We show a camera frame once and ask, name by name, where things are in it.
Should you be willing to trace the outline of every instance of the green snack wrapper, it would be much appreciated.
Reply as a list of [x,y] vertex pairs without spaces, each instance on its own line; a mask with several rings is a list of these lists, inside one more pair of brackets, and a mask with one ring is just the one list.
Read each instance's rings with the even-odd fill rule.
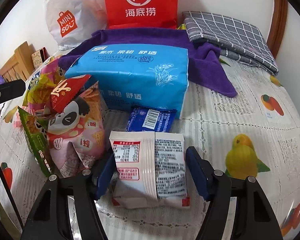
[[54,163],[51,159],[47,142],[46,129],[48,120],[35,117],[21,107],[18,107],[18,111],[29,150],[34,155],[43,174],[49,177],[53,174]]

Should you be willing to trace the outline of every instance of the wooden chair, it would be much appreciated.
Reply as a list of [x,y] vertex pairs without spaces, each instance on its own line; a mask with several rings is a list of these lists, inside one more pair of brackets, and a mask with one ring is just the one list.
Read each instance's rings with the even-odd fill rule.
[[22,43],[14,51],[12,57],[0,69],[0,75],[9,82],[17,79],[26,81],[34,71],[31,50],[28,42]]

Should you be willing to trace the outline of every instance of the purple towel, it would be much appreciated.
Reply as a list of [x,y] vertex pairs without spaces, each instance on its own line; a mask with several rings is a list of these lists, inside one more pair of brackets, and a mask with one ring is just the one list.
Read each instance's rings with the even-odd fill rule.
[[67,55],[62,56],[58,61],[58,65],[67,70],[78,57],[89,49],[99,45],[121,43],[159,44],[188,49],[189,81],[228,97],[237,95],[218,60],[220,48],[208,42],[200,46],[191,43],[185,30],[164,28],[100,30],[93,33],[90,39],[81,43]]

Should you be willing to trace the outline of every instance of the panda illustration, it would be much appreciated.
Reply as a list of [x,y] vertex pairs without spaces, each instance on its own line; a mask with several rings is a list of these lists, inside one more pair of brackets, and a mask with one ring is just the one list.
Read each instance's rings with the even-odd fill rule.
[[90,107],[80,96],[71,101],[62,113],[56,114],[48,123],[47,139],[57,150],[61,149],[62,141],[81,134],[84,130]]

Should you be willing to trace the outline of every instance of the nutrition facts table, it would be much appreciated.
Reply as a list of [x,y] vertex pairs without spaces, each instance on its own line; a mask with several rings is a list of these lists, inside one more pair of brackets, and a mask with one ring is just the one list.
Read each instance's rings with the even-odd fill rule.
[[140,142],[113,142],[113,152],[117,163],[137,163],[139,162]]

